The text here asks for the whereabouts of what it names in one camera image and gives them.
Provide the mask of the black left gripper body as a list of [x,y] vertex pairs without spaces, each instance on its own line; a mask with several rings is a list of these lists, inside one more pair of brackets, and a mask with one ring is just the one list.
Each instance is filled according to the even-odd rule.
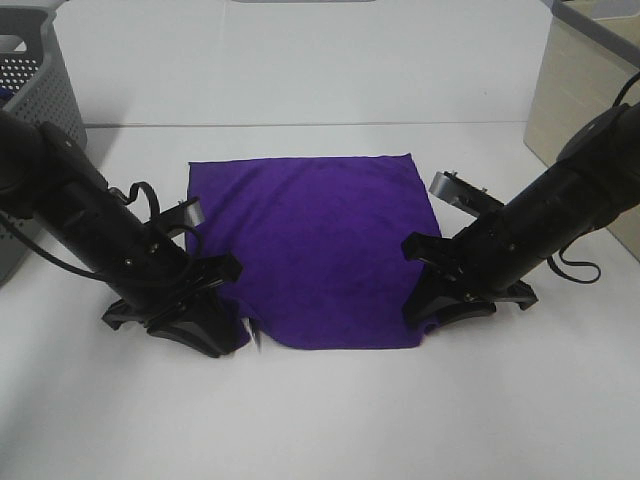
[[218,286],[237,281],[242,273],[242,265],[231,253],[205,256],[204,239],[196,227],[171,238],[149,223],[144,240],[109,285],[120,299],[151,310],[151,320],[190,297],[216,294]]

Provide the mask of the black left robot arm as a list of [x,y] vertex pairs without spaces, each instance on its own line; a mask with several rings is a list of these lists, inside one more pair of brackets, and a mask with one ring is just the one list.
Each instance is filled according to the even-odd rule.
[[123,193],[108,184],[81,147],[50,122],[1,114],[1,223],[27,248],[119,296],[104,313],[154,337],[218,358],[241,345],[241,323],[216,293],[238,280],[230,253],[203,257],[193,197],[162,211],[140,181]]

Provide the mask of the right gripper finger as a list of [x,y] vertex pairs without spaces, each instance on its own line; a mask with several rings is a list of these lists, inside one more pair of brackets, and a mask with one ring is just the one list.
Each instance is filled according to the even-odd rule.
[[434,316],[437,325],[444,327],[459,321],[489,317],[495,314],[497,307],[493,302],[474,298],[472,300],[459,300],[445,298],[437,308]]
[[459,283],[437,272],[422,272],[402,307],[406,325],[418,328],[427,321],[436,321],[434,313],[445,298],[463,300]]

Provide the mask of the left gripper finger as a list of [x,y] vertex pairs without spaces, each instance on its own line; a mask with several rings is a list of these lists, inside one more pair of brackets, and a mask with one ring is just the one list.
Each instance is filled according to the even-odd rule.
[[250,335],[216,294],[198,294],[154,319],[148,335],[219,358],[245,346]]
[[102,321],[114,331],[129,322],[146,326],[152,318],[153,312],[151,310],[138,308],[124,299],[119,299],[111,304],[102,315]]

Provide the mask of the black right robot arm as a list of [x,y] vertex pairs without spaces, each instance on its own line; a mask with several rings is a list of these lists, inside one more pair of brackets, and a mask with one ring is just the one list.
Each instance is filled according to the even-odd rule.
[[639,108],[593,119],[508,203],[452,172],[437,173],[429,191],[475,220],[452,238],[414,232],[403,241],[405,258],[424,264],[402,308],[406,324],[489,316],[499,302],[526,310],[537,301],[526,274],[638,205]]

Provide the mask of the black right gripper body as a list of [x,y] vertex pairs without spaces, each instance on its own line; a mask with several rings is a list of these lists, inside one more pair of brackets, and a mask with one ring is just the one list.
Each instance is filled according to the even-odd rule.
[[522,280],[538,265],[538,248],[530,239],[530,228],[521,229],[497,210],[480,216],[452,238],[413,232],[402,242],[402,252],[407,260],[421,262],[422,272],[455,279],[463,300],[512,302],[526,310],[538,301]]

